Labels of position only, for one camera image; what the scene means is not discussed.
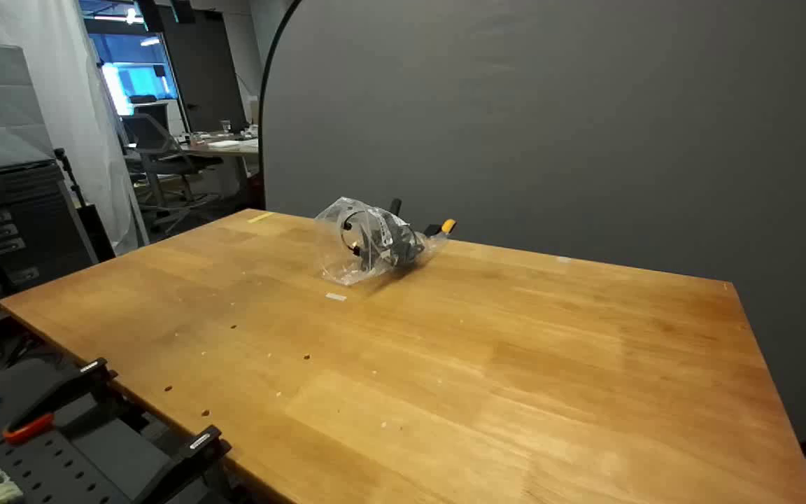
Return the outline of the clear plastic bag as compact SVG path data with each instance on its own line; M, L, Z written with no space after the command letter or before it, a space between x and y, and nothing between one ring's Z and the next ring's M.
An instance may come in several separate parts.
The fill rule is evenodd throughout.
M405 275L429 263L451 234L423 234L411 220L380 205L339 195L318 214L325 238L336 251L325 258L321 275L339 286L357 286L387 275Z

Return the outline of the black yellow bar clamp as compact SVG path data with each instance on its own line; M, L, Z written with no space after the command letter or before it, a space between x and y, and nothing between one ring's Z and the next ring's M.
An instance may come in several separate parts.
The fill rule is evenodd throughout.
M395 213L395 214L402 214L401 210L402 210L402 199L391 199L390 202L390 210ZM425 228L423 228L423 234L451 234L455 228L455 217L446 217L446 220L440 220L440 224L429 224Z

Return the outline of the black orange clamp near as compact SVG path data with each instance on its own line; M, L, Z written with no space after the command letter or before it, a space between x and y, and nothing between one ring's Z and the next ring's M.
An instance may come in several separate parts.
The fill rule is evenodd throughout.
M167 504L227 452L229 441L216 424L208 424L155 473L155 478L131 497L131 504Z

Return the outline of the black orange clamp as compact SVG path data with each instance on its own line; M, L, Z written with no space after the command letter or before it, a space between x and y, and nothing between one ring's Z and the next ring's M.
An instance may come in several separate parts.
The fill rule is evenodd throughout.
M2 424L0 438L6 445L23 445L52 424L52 417L61 405L89 395L93 389L107 385L114 378L104 359L86 361L76 375L61 378L47 389L36 403L19 410L10 422Z
M131 504L167 504L227 452L229 441L216 424L208 424L155 473L155 478L131 497Z

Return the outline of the grey fabric backdrop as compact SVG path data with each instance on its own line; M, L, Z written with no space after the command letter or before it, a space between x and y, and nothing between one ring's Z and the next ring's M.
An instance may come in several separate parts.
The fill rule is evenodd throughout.
M737 286L806 437L806 0L294 0L267 202Z

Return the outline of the black orange clamp far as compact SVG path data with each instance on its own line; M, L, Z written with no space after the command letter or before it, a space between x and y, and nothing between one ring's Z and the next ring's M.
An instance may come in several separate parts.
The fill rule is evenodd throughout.
M93 389L107 385L114 378L104 359L86 361L76 375L61 378L47 389L36 403L19 410L10 422L2 424L0 438L6 445L23 445L52 424L52 417L61 405L89 395Z

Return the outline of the white curtain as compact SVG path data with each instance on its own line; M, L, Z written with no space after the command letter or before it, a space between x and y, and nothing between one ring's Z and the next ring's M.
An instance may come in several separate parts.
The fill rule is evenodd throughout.
M78 0L0 0L0 45L19 48L47 136L64 149L78 188L96 205L108 245L149 244L139 205Z

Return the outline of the black pegboard side table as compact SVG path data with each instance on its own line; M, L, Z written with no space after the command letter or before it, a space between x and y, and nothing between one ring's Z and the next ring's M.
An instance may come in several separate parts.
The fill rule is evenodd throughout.
M0 370L0 430L78 370L59 370L41 359ZM160 448L136 424L125 422L129 410L131 403L111 378L107 385L61 405L45 433L23 445L0 438L0 504L131 504L194 437L178 438L173 448ZM229 504L222 461L167 504Z

